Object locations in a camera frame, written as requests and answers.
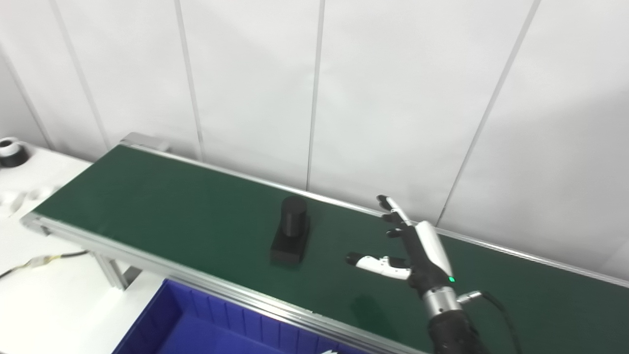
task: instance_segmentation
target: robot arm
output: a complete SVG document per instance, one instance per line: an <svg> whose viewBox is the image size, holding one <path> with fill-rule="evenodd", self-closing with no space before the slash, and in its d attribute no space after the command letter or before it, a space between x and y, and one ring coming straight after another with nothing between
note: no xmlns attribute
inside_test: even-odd
<svg viewBox="0 0 629 354"><path fill-rule="evenodd" d="M427 221L413 226L391 197L379 195L378 201L389 212L382 218L395 225L387 231L387 236L402 240L410 265L405 268L405 262L397 258L375 258L358 253L349 253L347 263L408 281L426 306L428 333L435 354L488 354L450 286L454 282L452 268L435 228Z"/></svg>

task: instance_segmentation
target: wall panel seam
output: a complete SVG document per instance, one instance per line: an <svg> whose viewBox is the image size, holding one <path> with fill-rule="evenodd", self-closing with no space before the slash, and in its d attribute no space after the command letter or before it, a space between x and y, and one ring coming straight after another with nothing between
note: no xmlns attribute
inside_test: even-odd
<svg viewBox="0 0 629 354"><path fill-rule="evenodd" d="M65 26L64 19L61 15L61 10L57 4L56 0L49 0L50 7L52 8L52 13L54 14L55 19L57 20L57 25L61 31L61 35L63 36L65 46L70 54L70 58L72 59L72 63L74 65L74 69L76 70L77 76L79 78L79 82L81 87L83 88L83 93L87 99L87 103L94 115L94 120L96 121L96 125L101 133L101 137L103 138L103 143L105 148L109 150L111 145L109 144L109 140L107 138L107 134L103 125L103 120L101 119L101 115L98 112L98 108L96 106L96 102L94 101L94 97L92 95L92 91L89 89L89 85L87 84L87 77L81 67L81 63L79 62L79 56L72 44L72 39L70 38L70 33L68 32L67 27Z"/></svg>
<svg viewBox="0 0 629 354"><path fill-rule="evenodd" d="M181 40L181 49L184 54L184 65L186 66L186 76L188 79L188 88L190 90L190 101L192 104L192 114L194 115L194 124L197 130L197 140L199 141L199 157L202 162L206 162L203 129L201 128L201 117L199 116L199 106L197 102L196 89L194 88L194 77L192 76L192 64L190 63L190 53L188 51L188 39L186 36L186 27L184 26L184 14L181 10L181 2L174 0L175 12L177 14L177 25L179 27L179 38Z"/></svg>
<svg viewBox="0 0 629 354"><path fill-rule="evenodd" d="M316 53L314 56L314 80L313 80L313 102L310 114L310 138L308 141L308 168L306 170L306 190L310 190L310 174L312 170L313 146L315 142L315 118L316 104L319 95L319 73L321 67L321 44L323 43L323 17L325 12L325 0L319 3L319 20L317 24Z"/></svg>
<svg viewBox="0 0 629 354"><path fill-rule="evenodd" d="M529 9L529 12L524 20L524 23L522 24L522 28L520 29L520 33L518 34L518 36L516 37L515 43L513 44L513 48L511 49L511 53L509 54L509 57L507 58L507 61L503 67L503 71L500 73L500 76L498 77L498 82L496 83L496 87L494 88L493 93L491 94L491 97L489 98L489 102L487 103L487 107L485 109L485 112L483 113L482 117L481 117L481 121L478 124L478 127L476 128L476 132L474 133L474 136L472 138L472 141L469 145L469 147L467 148L467 152L465 153L465 157L463 158L463 161L461 162L461 166L459 168L459 171L457 172L456 177L454 178L454 182L452 183L452 187L450 187L450 191L448 192L448 197L446 197L445 202L443 204L443 208L441 209L441 213L439 214L439 218L437 219L437 223L435 224L436 226L439 226L439 223L441 222L441 219L443 218L443 215L445 214L445 210L448 207L448 204L450 203L450 199L452 198L452 195L457 187L457 185L459 184L459 180L462 176L463 171L465 170L465 167L467 166L467 162L476 146L476 144L478 143L478 139L482 133L483 128L485 127L485 124L487 123L487 119L489 118L489 114L491 114L491 110L494 108L494 104L496 103L496 100L500 94L500 91L503 88L503 84L507 78L507 76L509 75L509 71L511 70L511 66L513 65L513 62L515 61L516 56L518 55L518 52L520 51L520 47L522 46L522 43L524 42L524 38L526 37L526 34L528 32L529 27L531 26L531 23L533 22L533 18L535 17L535 13L537 12L537 9L540 5L540 2L542 0L534 0L533 4L531 5L531 8Z"/></svg>
<svg viewBox="0 0 629 354"><path fill-rule="evenodd" d="M31 113L31 117L33 118L33 121L35 122L37 129L39 129L40 133L42 133L43 140L46 142L48 149L57 150L54 144L52 143L52 140L50 140L48 131L46 130L46 127L44 126L42 119L37 113L37 110L35 109L35 106L33 105L33 102L30 96L26 92L24 83L19 78L18 72L13 66L13 63L11 62L11 59L9 58L9 56L4 51L4 48L2 47L2 45L0 45L0 56L4 59L4 62L6 63L6 67L9 69L9 73L11 74L11 77L13 78L13 82L17 86L19 93L22 95L22 98L24 99L24 103L26 104L28 111Z"/></svg>

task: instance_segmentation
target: white wall panel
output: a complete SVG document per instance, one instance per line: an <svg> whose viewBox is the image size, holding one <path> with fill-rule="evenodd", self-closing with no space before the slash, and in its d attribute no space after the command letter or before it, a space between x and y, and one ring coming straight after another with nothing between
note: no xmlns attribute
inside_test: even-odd
<svg viewBox="0 0 629 354"><path fill-rule="evenodd" d="M0 1L0 43L53 148L94 160L106 151L47 0Z"/></svg>
<svg viewBox="0 0 629 354"><path fill-rule="evenodd" d="M532 1L328 1L311 189L435 221Z"/></svg>
<svg viewBox="0 0 629 354"><path fill-rule="evenodd" d="M0 138L7 136L50 148L0 53Z"/></svg>
<svg viewBox="0 0 629 354"><path fill-rule="evenodd" d="M319 1L181 6L206 160L304 188Z"/></svg>
<svg viewBox="0 0 629 354"><path fill-rule="evenodd" d="M172 0L57 0L110 144L132 131L199 158Z"/></svg>
<svg viewBox="0 0 629 354"><path fill-rule="evenodd" d="M441 227L592 270L627 240L628 18L542 1Z"/></svg>

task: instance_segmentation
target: blue storage box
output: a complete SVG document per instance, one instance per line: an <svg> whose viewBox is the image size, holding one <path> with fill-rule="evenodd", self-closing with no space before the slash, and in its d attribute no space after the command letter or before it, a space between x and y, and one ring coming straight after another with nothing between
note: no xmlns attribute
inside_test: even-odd
<svg viewBox="0 0 629 354"><path fill-rule="evenodd" d="M164 280L114 354L365 354Z"/></svg>

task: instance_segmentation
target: white tabletop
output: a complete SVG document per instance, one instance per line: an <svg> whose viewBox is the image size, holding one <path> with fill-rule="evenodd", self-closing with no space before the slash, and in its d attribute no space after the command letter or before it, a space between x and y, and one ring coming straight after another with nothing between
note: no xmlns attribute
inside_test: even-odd
<svg viewBox="0 0 629 354"><path fill-rule="evenodd" d="M41 148L16 168L0 168L3 193L36 197L67 183L89 163ZM0 214L0 273L34 256L80 251L53 236L29 231L19 218L42 198L26 198L13 214ZM0 352L111 353L163 278L143 271L123 291L111 288L91 255L52 261L0 279Z"/></svg>

